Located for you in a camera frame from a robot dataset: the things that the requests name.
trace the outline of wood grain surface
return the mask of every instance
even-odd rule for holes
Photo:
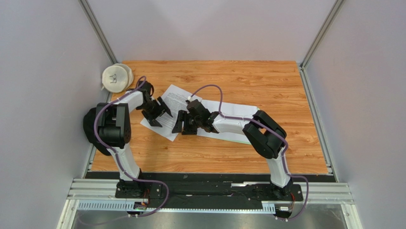
[[[258,106],[287,132],[286,160],[292,173],[325,174],[327,168],[317,138],[296,62],[291,61],[126,61],[134,73],[161,96],[174,84],[191,93],[206,84],[219,85],[224,102]],[[114,94],[113,99],[121,94]],[[198,96],[219,100],[217,88]],[[174,142],[142,126],[141,112],[131,114],[131,150],[145,172],[269,173],[267,163],[251,145],[179,134]],[[117,171],[111,156],[100,152],[93,171]]]

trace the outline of white wall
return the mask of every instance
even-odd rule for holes
[[[118,61],[295,60],[335,0],[89,0]]]
[[[55,228],[110,64],[77,0],[0,1],[0,228]]]
[[[405,228],[406,1],[348,0],[307,73],[366,229]]]

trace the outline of white paper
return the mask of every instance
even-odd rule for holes
[[[141,125],[153,130],[154,132],[168,138],[171,141],[174,141],[178,133],[172,134],[172,129],[175,126],[176,119],[178,117],[178,111],[186,111],[186,100],[187,97],[191,95],[192,93],[187,92],[175,85],[169,86],[169,88],[165,91],[161,98],[171,110],[171,114],[173,117],[170,117],[167,113],[165,113],[161,117],[158,117],[156,120],[162,125],[162,127],[150,126],[147,119],[145,118],[141,121]],[[201,100],[202,98],[195,95],[193,96],[193,99]]]
[[[210,112],[218,111],[219,104],[218,101],[211,101],[211,100],[202,100],[202,104],[206,107]],[[230,103],[222,103],[221,105],[221,112],[223,114],[227,114],[229,116],[233,115],[253,115],[258,111],[258,107],[256,106],[249,106],[249,105],[241,105],[241,104],[230,104]],[[235,133],[208,133],[201,128],[197,129],[197,135],[203,137],[211,137],[226,141],[233,141],[245,144],[251,144],[248,138],[245,135],[239,135]]]

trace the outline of wooden table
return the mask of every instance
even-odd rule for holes
[[[327,168],[317,138],[296,62],[291,61],[126,61],[161,96],[174,84],[193,93],[206,84],[219,85],[224,102],[258,106],[287,132],[286,153],[292,173],[325,174]],[[121,94],[114,94],[113,99]],[[198,96],[220,99],[217,88]],[[267,163],[251,145],[179,134],[174,142],[142,126],[141,112],[131,114],[131,150],[144,172],[269,173]],[[97,152],[92,171],[118,171],[111,156]]]

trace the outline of gray floor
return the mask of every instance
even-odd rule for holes
[[[105,222],[123,216],[118,211],[78,211],[77,216],[86,223]],[[145,218],[125,218],[97,227],[85,226],[77,220],[74,229],[346,229],[340,205],[308,205],[300,218],[280,222],[263,214],[220,213],[156,213]]]

